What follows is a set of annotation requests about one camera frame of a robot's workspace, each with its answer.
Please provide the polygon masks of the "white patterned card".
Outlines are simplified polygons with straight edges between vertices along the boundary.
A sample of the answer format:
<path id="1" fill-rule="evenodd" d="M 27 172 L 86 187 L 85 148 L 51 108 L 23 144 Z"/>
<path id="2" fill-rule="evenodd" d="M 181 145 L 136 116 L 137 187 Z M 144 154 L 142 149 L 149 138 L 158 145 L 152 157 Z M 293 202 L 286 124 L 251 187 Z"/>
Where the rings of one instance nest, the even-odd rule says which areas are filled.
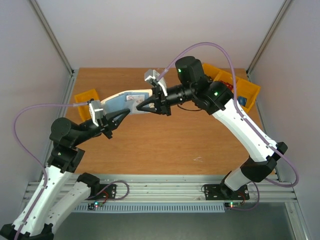
<path id="1" fill-rule="evenodd" d="M 126 104 L 129 107 L 135 108 L 145 100 L 144 94 L 129 94 L 126 96 Z"/>

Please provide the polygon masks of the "beige card holder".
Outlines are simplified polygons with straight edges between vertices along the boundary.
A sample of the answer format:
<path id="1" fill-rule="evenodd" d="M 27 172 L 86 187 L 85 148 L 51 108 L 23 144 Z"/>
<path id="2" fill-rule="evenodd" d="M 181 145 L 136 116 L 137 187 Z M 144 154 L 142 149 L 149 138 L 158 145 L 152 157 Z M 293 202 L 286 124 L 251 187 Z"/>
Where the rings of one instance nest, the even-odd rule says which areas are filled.
<path id="1" fill-rule="evenodd" d="M 127 95 L 145 95 L 145 99 L 152 96 L 153 91 L 151 89 L 136 89 L 136 90 L 126 90 L 119 93 L 116 93 L 110 97 L 107 97 L 101 100 L 101 105 L 106 113 L 111 113 L 123 109 L 130 109 L 130 115 L 137 114 L 148 114 L 138 111 L 136 107 L 131 107 L 126 104 Z"/>

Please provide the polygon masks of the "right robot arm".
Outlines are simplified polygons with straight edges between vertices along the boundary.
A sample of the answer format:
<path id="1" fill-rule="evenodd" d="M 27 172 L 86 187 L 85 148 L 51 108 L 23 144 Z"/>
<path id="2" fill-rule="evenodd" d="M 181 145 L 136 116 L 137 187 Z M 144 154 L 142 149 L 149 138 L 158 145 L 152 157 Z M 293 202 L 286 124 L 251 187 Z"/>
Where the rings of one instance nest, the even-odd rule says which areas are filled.
<path id="1" fill-rule="evenodd" d="M 267 135 L 251 120 L 233 92 L 222 82 L 205 74 L 199 59 L 185 56 L 175 62 L 179 85 L 166 87 L 165 80 L 153 69 L 144 74 L 151 84 L 152 95 L 137 105 L 137 110 L 158 115 L 171 115 L 171 107 L 192 101 L 221 122 L 242 143 L 248 159 L 228 173 L 220 183 L 220 194 L 225 199 L 234 197 L 239 189 L 264 180 L 276 167 L 288 147 L 284 142 L 267 139 Z"/>

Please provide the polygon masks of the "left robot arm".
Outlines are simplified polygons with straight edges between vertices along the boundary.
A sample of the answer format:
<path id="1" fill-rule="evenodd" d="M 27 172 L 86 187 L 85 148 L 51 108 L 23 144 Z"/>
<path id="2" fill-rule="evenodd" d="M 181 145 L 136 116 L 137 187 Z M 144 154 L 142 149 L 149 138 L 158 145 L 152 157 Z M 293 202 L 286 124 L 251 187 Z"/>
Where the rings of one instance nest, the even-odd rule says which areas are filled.
<path id="1" fill-rule="evenodd" d="M 7 240 L 52 240 L 76 206 L 87 198 L 96 199 L 101 193 L 100 179 L 87 172 L 77 178 L 60 200 L 57 197 L 84 156 L 85 151 L 78 145 L 100 135 L 111 139 L 112 131 L 129 113 L 125 108 L 104 114 L 98 108 L 99 118 L 81 124 L 65 117 L 56 119 L 49 136 L 53 149 L 43 177 L 22 213 L 13 223 L 3 225 L 0 235 Z"/>

